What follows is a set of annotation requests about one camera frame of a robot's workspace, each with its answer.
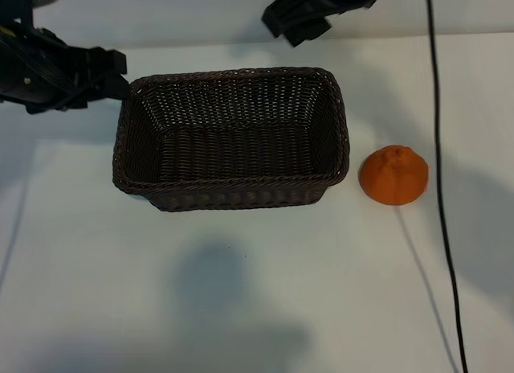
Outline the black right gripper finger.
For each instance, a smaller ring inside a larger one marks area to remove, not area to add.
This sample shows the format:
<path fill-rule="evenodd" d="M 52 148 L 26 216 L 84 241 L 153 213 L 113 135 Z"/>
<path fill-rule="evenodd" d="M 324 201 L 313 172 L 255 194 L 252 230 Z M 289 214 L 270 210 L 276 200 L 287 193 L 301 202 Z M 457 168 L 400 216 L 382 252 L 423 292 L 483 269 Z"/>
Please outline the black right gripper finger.
<path fill-rule="evenodd" d="M 305 41 L 311 41 L 322 36 L 331 28 L 325 18 L 315 18 L 289 27 L 284 32 L 285 39 L 292 47 L 298 47 Z"/>
<path fill-rule="evenodd" d="M 306 30 L 298 13 L 306 0 L 274 0 L 263 12 L 262 22 L 274 38 L 305 38 Z"/>

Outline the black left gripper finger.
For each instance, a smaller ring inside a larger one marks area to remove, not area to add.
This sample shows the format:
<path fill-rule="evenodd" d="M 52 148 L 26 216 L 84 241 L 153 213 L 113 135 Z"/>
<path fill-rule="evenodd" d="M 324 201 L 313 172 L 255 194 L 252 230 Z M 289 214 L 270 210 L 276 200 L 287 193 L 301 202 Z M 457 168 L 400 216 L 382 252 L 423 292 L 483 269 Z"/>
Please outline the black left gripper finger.
<path fill-rule="evenodd" d="M 125 100 L 129 97 L 129 94 L 129 82 L 122 75 L 107 75 L 92 84 L 87 90 L 86 101 Z"/>
<path fill-rule="evenodd" d="M 76 68 L 80 75 L 127 73 L 126 55 L 117 50 L 105 50 L 102 47 L 77 48 L 76 57 Z"/>

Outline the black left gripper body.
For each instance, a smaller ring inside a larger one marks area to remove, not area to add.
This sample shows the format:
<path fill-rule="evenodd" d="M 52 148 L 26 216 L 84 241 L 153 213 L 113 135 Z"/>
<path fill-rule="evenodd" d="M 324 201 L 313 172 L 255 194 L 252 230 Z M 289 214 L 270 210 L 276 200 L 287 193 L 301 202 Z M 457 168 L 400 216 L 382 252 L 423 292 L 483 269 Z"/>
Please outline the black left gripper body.
<path fill-rule="evenodd" d="M 96 100 L 88 50 L 50 31 L 31 35 L 20 23 L 1 25 L 1 101 L 30 114 L 85 109 Z"/>

